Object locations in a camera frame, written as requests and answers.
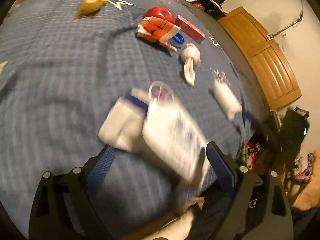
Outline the red apple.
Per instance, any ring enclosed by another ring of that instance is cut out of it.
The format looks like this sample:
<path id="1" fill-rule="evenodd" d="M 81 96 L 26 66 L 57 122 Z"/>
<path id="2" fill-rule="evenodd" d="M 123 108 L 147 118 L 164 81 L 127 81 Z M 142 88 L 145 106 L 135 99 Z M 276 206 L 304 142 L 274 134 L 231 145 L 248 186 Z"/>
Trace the red apple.
<path id="1" fill-rule="evenodd" d="M 175 15 L 169 9 L 165 7 L 160 7 L 160 6 L 156 6 L 148 9 L 144 13 L 143 17 L 144 18 L 147 18 L 147 17 L 161 18 L 163 20 L 169 21 L 172 24 L 175 24 L 176 22 Z"/>

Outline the white bubble wrap sheet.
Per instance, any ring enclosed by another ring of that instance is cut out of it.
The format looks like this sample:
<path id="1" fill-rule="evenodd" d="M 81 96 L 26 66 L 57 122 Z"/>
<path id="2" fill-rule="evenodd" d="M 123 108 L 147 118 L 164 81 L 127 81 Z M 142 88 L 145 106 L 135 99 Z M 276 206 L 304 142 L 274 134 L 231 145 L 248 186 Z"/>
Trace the white bubble wrap sheet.
<path id="1" fill-rule="evenodd" d="M 213 95 L 229 120 L 234 120 L 242 106 L 230 88 L 226 74 L 218 69 L 210 68 L 214 75 Z"/>

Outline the white knotted sock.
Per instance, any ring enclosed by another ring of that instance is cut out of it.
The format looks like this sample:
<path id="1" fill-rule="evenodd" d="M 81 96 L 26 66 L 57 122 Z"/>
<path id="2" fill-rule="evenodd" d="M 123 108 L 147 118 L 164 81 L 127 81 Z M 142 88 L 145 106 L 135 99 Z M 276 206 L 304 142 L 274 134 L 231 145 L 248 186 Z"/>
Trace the white knotted sock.
<path id="1" fill-rule="evenodd" d="M 183 73 L 186 82 L 194 86 L 195 83 L 195 70 L 194 68 L 201 63 L 201 53 L 193 43 L 187 43 L 184 50 L 180 55 L 183 62 Z"/>

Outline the red cardboard box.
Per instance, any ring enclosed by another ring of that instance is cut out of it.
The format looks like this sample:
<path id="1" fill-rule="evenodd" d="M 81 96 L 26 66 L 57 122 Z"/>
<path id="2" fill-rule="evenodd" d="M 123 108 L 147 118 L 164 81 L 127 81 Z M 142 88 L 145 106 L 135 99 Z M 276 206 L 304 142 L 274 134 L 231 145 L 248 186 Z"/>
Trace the red cardboard box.
<path id="1" fill-rule="evenodd" d="M 181 31 L 187 34 L 190 38 L 192 38 L 196 43 L 201 44 L 206 38 L 203 31 L 201 31 L 198 27 L 191 24 L 188 20 L 186 20 L 181 15 L 176 17 L 175 24 L 180 27 Z"/>

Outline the yellow crumpled wrapper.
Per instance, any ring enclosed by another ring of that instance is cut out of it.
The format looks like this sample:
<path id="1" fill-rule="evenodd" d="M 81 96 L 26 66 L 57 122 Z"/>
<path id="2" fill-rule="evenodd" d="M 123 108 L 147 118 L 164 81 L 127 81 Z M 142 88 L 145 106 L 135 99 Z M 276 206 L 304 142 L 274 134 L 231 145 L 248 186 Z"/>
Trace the yellow crumpled wrapper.
<path id="1" fill-rule="evenodd" d="M 83 0 L 75 17 L 81 18 L 95 14 L 101 7 L 105 6 L 108 1 L 109 0 Z"/>

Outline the white wet wipes pack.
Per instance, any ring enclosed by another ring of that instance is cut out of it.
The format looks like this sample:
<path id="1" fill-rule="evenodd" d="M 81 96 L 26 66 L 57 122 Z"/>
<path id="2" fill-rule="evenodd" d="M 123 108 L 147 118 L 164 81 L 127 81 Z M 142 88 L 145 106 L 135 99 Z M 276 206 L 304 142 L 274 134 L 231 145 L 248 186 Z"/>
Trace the white wet wipes pack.
<path id="1" fill-rule="evenodd" d="M 187 185 L 201 187 L 209 171 L 208 141 L 172 94 L 161 99 L 132 89 L 110 109 L 98 137 L 114 148 L 141 155 Z"/>

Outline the orange printed paper cup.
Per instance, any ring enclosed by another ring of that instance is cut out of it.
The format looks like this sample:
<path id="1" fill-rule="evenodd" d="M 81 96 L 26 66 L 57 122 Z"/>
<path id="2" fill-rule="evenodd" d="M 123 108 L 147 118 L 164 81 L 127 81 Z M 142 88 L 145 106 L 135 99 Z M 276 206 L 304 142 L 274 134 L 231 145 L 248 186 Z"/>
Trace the orange printed paper cup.
<path id="1" fill-rule="evenodd" d="M 168 41 L 180 31 L 180 27 L 161 18 L 146 17 L 137 25 L 136 36 L 163 48 L 177 51 Z"/>

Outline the blue checked bed sheet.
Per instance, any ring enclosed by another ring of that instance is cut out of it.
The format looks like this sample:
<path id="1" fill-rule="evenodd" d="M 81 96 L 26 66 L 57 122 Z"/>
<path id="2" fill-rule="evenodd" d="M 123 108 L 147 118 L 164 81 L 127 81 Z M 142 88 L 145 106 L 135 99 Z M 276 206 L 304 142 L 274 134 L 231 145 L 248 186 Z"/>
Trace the blue checked bed sheet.
<path id="1" fill-rule="evenodd" d="M 206 32 L 194 87 L 181 76 L 179 53 L 135 35 L 143 12 L 167 7 L 203 29 L 179 0 L 109 0 L 76 18 L 83 0 L 26 0 L 1 25 L 1 202 L 24 235 L 44 172 L 63 174 L 103 148 L 98 131 L 115 101 L 132 88 L 168 84 L 204 136 L 233 157 L 252 135 L 238 114 L 228 120 L 210 94 L 224 72 L 245 111 L 236 68 Z"/>

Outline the blue bottle cap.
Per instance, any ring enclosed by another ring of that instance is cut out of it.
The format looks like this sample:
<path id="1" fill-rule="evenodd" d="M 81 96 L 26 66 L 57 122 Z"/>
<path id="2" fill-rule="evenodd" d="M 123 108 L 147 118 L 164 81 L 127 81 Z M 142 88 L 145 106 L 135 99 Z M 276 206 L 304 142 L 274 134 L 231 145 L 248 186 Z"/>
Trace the blue bottle cap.
<path id="1" fill-rule="evenodd" d="M 173 36 L 170 40 L 169 40 L 170 44 L 172 46 L 175 46 L 177 48 L 181 48 L 185 42 L 184 37 L 182 34 L 177 33 L 175 36 Z"/>

